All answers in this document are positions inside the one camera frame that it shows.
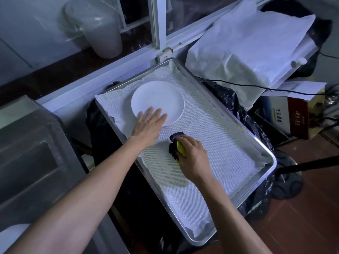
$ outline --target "red tile floor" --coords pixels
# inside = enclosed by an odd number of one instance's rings
[[[297,140],[279,149],[297,163],[339,154],[334,130],[310,141]],[[269,213],[254,227],[273,254],[339,253],[339,166],[302,173],[304,187],[290,200],[272,200]],[[195,254],[222,253],[214,242]]]

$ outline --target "power outlet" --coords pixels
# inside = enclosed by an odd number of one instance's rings
[[[165,50],[164,52],[160,52],[157,57],[158,57],[158,62],[163,62],[165,59],[171,58],[172,57],[172,49]]]

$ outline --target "white bucket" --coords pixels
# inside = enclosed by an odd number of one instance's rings
[[[97,55],[111,59],[122,52],[119,14],[104,0],[70,0],[67,16],[79,26]]]

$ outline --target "hand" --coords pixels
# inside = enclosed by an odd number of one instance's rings
[[[167,119],[167,114],[163,114],[160,117],[161,109],[157,109],[155,113],[152,114],[153,107],[147,110],[145,116],[142,111],[139,112],[137,117],[138,122],[132,131],[132,136],[129,138],[136,141],[141,151],[155,144],[159,138],[159,132],[162,129],[161,126]]]
[[[214,179],[207,151],[204,150],[202,143],[187,135],[177,137],[176,139],[186,149],[186,158],[177,152],[179,166],[184,176],[197,187]]]

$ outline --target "cardboard box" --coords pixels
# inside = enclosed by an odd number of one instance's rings
[[[326,83],[311,81],[284,82],[278,89],[301,93],[324,93]],[[304,95],[285,91],[269,91],[259,98],[259,114],[277,129],[309,140],[322,127],[325,95]]]

